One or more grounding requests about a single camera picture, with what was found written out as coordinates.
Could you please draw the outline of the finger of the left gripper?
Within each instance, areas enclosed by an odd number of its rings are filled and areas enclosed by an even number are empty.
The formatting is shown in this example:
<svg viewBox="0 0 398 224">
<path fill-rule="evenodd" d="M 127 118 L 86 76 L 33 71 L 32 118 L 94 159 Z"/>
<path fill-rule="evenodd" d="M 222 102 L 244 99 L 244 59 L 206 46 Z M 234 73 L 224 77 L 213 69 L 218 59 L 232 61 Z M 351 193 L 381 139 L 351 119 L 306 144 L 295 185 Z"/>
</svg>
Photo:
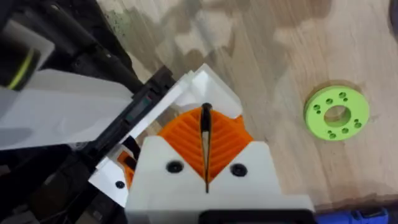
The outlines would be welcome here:
<svg viewBox="0 0 398 224">
<path fill-rule="evenodd" d="M 179 85 L 183 90 L 174 101 L 174 107 L 180 112 L 209 103 L 229 118 L 235 119 L 243 113 L 237 94 L 205 63 L 198 70 L 190 70 L 182 76 Z"/>
<path fill-rule="evenodd" d="M 136 158 L 127 149 L 111 152 L 96 166 L 89 183 L 125 207 L 136 164 Z"/>
</svg>

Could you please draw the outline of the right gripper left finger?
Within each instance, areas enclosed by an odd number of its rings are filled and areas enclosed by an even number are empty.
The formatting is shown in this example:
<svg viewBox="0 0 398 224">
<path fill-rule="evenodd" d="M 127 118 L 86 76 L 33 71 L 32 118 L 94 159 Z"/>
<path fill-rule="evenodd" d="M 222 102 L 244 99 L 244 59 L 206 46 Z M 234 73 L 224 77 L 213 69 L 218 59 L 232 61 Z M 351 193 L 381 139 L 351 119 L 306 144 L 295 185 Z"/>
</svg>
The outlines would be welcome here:
<svg viewBox="0 0 398 224">
<path fill-rule="evenodd" d="M 131 191 L 208 192 L 208 105 L 184 112 L 144 140 Z"/>
</svg>

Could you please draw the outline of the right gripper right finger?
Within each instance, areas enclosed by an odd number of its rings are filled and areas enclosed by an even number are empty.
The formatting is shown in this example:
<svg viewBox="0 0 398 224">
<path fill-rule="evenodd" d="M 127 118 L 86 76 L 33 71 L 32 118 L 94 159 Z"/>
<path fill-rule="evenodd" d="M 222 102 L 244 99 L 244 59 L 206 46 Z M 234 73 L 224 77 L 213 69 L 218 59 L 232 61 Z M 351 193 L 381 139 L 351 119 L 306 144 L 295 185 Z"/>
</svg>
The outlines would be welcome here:
<svg viewBox="0 0 398 224">
<path fill-rule="evenodd" d="M 246 131 L 240 117 L 229 118 L 205 105 L 205 194 L 279 191 L 269 147 Z"/>
</svg>

